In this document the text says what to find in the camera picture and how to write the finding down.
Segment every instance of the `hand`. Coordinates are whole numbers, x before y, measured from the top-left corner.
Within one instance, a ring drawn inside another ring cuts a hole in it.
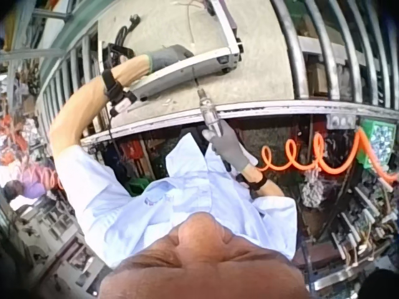
[[[151,52],[147,54],[147,56],[150,60],[150,73],[153,73],[181,60],[190,58],[194,56],[194,54],[182,45],[173,45],[171,47]]]
[[[230,163],[237,171],[242,172],[249,164],[249,160],[241,149],[236,132],[224,120],[221,120],[221,126],[222,137],[216,136],[214,132],[209,130],[204,130],[202,135],[212,143],[213,149],[220,157]]]

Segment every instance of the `forearm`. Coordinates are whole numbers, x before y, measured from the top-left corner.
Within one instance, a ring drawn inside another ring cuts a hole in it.
[[[250,183],[258,183],[262,180],[262,172],[255,166],[248,164],[242,171],[243,176]],[[260,190],[257,191],[260,196],[284,196],[284,193],[274,182],[270,179],[267,180],[266,184],[263,185]]]
[[[114,67],[112,74],[122,86],[128,87],[149,71],[148,56],[141,55]],[[49,134],[55,159],[64,149],[80,143],[83,130],[107,104],[104,88],[101,76],[96,77],[75,92],[61,109]]]

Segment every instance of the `plywood surface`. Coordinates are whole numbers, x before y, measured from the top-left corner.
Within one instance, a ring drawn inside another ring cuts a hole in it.
[[[139,26],[126,38],[125,46],[137,54],[181,44],[194,54],[224,47],[218,22],[206,10],[190,7],[194,45],[188,29],[189,0],[119,0],[99,20],[99,39],[114,42],[119,28],[129,26],[138,14]],[[201,78],[200,84],[216,104],[294,98],[286,43],[268,0],[226,0],[244,44],[243,61],[227,75]],[[198,108],[193,82],[159,94],[113,120],[113,127],[174,112]]]

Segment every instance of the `green box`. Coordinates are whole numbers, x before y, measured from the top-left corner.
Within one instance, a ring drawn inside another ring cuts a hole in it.
[[[387,165],[395,143],[397,126],[393,123],[369,119],[363,119],[360,126],[372,144],[381,166]],[[372,167],[370,159],[362,149],[357,154],[357,160],[365,169]]]

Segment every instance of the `orange coiled hose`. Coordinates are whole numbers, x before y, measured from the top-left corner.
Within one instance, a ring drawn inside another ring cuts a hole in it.
[[[24,176],[27,175],[31,182],[39,181],[47,190],[53,189],[55,187],[64,190],[57,171],[52,170],[51,168],[39,165],[29,165],[28,167],[24,168],[20,166],[15,167],[15,171],[20,178],[24,178]]]
[[[324,162],[324,159],[323,159],[324,139],[320,133],[316,133],[314,136],[314,139],[313,139],[313,151],[314,151],[315,160],[313,160],[313,162],[310,163],[309,165],[301,165],[296,161],[297,145],[294,140],[289,139],[286,142],[286,155],[289,160],[289,162],[286,165],[283,165],[283,166],[273,165],[271,163],[272,158],[271,158],[270,147],[264,146],[262,149],[262,158],[265,163],[265,167],[258,168],[258,169],[260,171],[265,171],[270,168],[275,171],[283,171],[283,170],[286,170],[287,168],[289,168],[291,165],[293,165],[297,169],[303,170],[303,171],[319,167],[320,169],[324,170],[326,173],[340,174],[340,173],[343,173],[345,170],[347,170],[348,167],[352,164],[352,162],[356,158],[357,151],[360,148],[363,149],[364,152],[368,155],[375,171],[381,178],[383,178],[386,182],[388,182],[390,184],[393,183],[394,181],[399,180],[398,173],[387,174],[382,170],[382,167],[380,166],[380,163],[378,162],[378,159],[375,156],[372,146],[362,128],[359,128],[355,134],[355,139],[353,141],[353,148],[350,151],[350,154],[349,154],[347,160],[344,162],[343,165],[341,165],[338,168],[331,168]]]

